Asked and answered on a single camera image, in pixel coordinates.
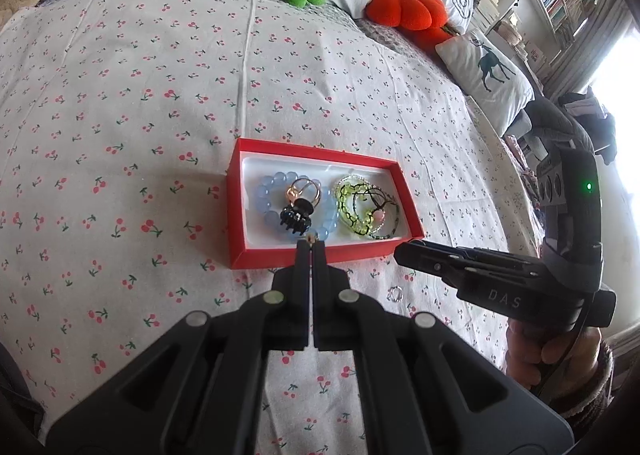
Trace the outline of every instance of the white bedsheet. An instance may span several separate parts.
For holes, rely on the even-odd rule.
[[[477,107],[348,27],[277,0],[63,0],[4,27],[0,340],[44,431],[188,311],[270,287],[269,271],[225,266],[238,136],[396,160],[428,239],[534,252],[526,195]],[[391,257],[341,267],[501,364],[500,316]],[[273,353],[257,451],[363,453],[353,370],[348,353]]]

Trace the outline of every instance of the human hand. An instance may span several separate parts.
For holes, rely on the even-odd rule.
[[[537,364],[543,362],[552,365],[564,353],[574,338],[574,333],[567,332],[559,335],[540,347],[534,340],[523,334],[523,323],[509,319],[507,329],[508,351],[506,355],[507,375],[513,377],[523,387],[530,390],[541,380]],[[602,334],[600,329],[585,327],[580,334],[574,348],[566,359],[569,359],[564,377],[554,398],[568,395],[586,384],[598,369],[598,353]]]

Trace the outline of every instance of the deer pillow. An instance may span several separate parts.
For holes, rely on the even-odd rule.
[[[477,29],[437,45],[436,52],[500,137],[534,98],[520,69]]]

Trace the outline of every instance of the sleeve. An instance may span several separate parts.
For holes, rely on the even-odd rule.
[[[550,407],[569,423],[576,441],[588,432],[609,405],[612,379],[613,355],[603,342],[598,354],[598,370],[589,382],[574,393],[550,403]]]

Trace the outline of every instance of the orange plush toy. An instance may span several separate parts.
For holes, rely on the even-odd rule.
[[[442,0],[372,0],[366,13],[375,23],[397,27],[428,53],[453,37],[442,29],[449,19]]]

